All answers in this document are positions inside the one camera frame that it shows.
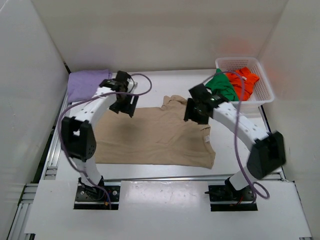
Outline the beige t shirt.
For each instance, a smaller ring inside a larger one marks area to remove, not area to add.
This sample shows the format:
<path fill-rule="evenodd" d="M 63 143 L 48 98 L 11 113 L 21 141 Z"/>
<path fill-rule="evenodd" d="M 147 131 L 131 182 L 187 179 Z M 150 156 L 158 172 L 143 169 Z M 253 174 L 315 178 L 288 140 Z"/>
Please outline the beige t shirt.
<path fill-rule="evenodd" d="M 161 107 L 137 108 L 133 117 L 108 110 L 94 128 L 98 164 L 179 165 L 211 169 L 211 128 L 184 121 L 187 100 L 164 96 Z"/>

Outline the green t shirt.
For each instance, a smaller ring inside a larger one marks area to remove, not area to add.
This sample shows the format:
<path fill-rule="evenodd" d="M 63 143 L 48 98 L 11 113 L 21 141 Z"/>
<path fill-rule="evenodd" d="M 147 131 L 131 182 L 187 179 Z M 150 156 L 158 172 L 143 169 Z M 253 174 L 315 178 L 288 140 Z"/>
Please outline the green t shirt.
<path fill-rule="evenodd" d="M 219 68 L 216 69 L 215 75 L 205 84 L 205 87 L 210 89 L 214 95 L 222 95 L 232 102 L 239 101 L 238 95 L 228 77 Z"/>

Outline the purple t shirt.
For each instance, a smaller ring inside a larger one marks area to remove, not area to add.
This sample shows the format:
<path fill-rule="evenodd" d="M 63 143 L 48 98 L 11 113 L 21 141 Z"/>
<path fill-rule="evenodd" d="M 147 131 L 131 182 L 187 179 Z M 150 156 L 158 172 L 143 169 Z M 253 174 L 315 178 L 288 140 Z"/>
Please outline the purple t shirt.
<path fill-rule="evenodd" d="M 92 98 L 100 83 L 111 76 L 112 73 L 108 69 L 70 73 L 67 83 L 67 102 L 70 104 Z"/>

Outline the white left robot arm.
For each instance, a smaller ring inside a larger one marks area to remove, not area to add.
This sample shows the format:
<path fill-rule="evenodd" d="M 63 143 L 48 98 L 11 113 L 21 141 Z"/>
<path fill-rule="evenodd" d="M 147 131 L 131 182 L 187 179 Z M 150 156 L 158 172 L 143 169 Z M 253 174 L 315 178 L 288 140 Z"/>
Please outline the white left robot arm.
<path fill-rule="evenodd" d="M 61 149 L 71 167 L 80 174 L 80 183 L 88 187 L 87 194 L 93 200 L 100 200 L 105 194 L 103 176 L 94 160 L 97 149 L 94 127 L 107 110 L 133 117 L 139 99 L 134 93 L 136 87 L 128 74 L 105 79 L 92 97 L 73 105 L 84 105 L 80 111 L 73 116 L 62 114 L 59 118 Z"/>

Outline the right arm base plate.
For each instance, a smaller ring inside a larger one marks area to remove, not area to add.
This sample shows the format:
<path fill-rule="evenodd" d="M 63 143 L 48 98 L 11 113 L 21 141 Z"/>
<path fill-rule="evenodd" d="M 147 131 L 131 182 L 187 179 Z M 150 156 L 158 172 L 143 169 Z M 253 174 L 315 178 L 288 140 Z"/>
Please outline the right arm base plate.
<path fill-rule="evenodd" d="M 249 186 L 232 192 L 225 185 L 209 185 L 205 194 L 209 196 L 211 212 L 258 211 L 254 193 Z"/>

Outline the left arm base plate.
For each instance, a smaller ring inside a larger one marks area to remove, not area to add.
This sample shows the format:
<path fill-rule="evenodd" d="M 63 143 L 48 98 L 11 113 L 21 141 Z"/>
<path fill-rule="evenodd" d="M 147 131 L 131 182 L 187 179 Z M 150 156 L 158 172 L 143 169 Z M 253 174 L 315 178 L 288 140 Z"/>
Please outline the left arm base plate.
<path fill-rule="evenodd" d="M 121 186 L 115 185 L 114 183 L 111 185 L 105 184 L 104 189 L 108 192 L 110 201 L 104 191 L 98 190 L 98 193 L 96 193 L 86 189 L 79 183 L 74 198 L 73 208 L 75 210 L 118 210 Z"/>

